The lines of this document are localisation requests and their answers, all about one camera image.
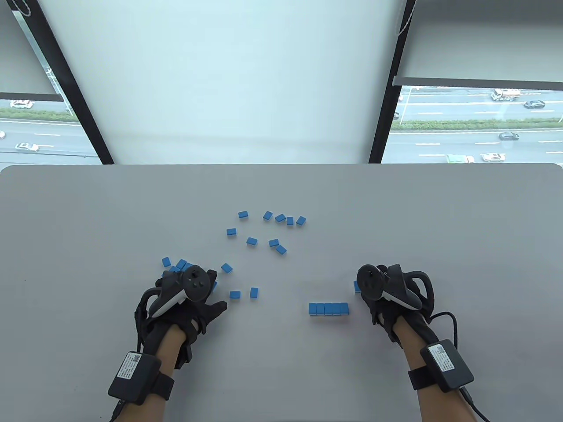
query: window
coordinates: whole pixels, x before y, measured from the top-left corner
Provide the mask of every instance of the window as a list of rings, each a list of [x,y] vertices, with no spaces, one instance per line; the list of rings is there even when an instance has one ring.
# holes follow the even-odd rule
[[[13,164],[101,164],[21,13],[14,16],[64,101],[0,100],[0,170]]]
[[[383,163],[563,167],[563,91],[402,87],[401,95]]]

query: forearm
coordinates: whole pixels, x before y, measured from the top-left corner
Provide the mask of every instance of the forearm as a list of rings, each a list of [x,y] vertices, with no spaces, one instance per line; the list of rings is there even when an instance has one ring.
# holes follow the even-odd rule
[[[164,336],[156,354],[156,357],[162,361],[160,372],[164,375],[172,376],[174,373],[176,359],[185,340],[186,335],[177,325],[171,326]],[[140,406],[127,404],[117,418],[117,422],[160,422],[164,416],[165,405],[164,398],[149,394]]]
[[[424,366],[420,350],[426,343],[403,317],[399,317],[393,331],[401,341],[409,368],[413,370]],[[443,393],[440,387],[434,384],[418,390],[417,393],[423,422],[476,422],[471,408],[457,390]]]

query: car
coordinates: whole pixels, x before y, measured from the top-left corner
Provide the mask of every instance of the car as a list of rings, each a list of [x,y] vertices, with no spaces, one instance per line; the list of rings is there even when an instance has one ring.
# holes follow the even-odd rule
[[[517,141],[520,139],[520,135],[514,132],[502,132],[498,134],[498,138],[501,141]]]
[[[471,164],[475,162],[475,158],[473,158],[472,155],[448,154],[446,156],[446,161],[448,164]]]
[[[531,100],[524,103],[524,107],[527,109],[542,109],[546,106],[546,103],[542,100]]]
[[[29,100],[13,100],[10,101],[10,107],[13,109],[30,109],[35,103]]]
[[[14,148],[17,149],[17,150],[24,150],[24,151],[31,151],[31,152],[39,151],[39,145],[36,145],[36,144],[29,145],[27,142],[17,143]]]
[[[481,158],[486,163],[502,163],[506,160],[506,154],[498,152],[489,152],[488,154],[481,154]]]

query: hand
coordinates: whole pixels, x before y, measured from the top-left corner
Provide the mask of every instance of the hand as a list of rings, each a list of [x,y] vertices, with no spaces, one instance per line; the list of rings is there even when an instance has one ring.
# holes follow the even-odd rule
[[[385,265],[378,265],[377,268],[380,271],[387,273],[387,267]],[[372,315],[373,325],[381,325],[385,329],[387,335],[393,343],[398,343],[399,345],[401,345],[399,337],[393,331],[393,327],[397,323],[397,319],[400,316],[403,316],[405,321],[428,344],[437,342],[438,339],[436,335],[430,329],[430,327],[428,327],[428,324],[430,323],[430,316],[434,311],[434,296],[432,294],[432,301],[429,301],[427,298],[425,298],[422,295],[420,288],[414,281],[416,277],[409,277],[410,274],[414,275],[416,273],[412,272],[404,274],[406,288],[414,292],[421,299],[423,307],[420,311],[408,310],[398,303],[391,302],[385,299],[370,300],[363,294],[361,295],[361,297],[369,307],[370,313]]]
[[[201,302],[192,302],[186,299],[182,303],[174,305],[161,316],[150,318],[145,322],[144,332],[147,336],[150,336],[150,333],[157,326],[159,326],[161,330],[167,330],[171,326],[177,325],[185,333],[186,342],[180,349],[176,369],[179,369],[184,362],[191,360],[190,345],[196,341],[198,334],[205,334],[207,332],[207,325],[227,309],[227,302],[224,300],[211,305],[205,303],[213,290],[217,272],[208,270],[206,274],[211,283],[209,292]],[[180,274],[170,272],[167,273],[165,277],[178,278]]]

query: label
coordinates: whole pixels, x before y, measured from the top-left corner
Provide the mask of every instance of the label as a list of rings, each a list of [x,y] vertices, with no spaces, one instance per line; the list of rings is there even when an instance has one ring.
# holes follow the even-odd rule
[[[450,357],[441,344],[435,344],[428,347],[428,351],[430,352],[442,372],[447,372],[455,369],[454,364],[450,360]]]
[[[127,356],[125,356],[125,360],[121,364],[121,368],[119,368],[116,378],[131,379],[140,358],[140,353],[129,352]]]

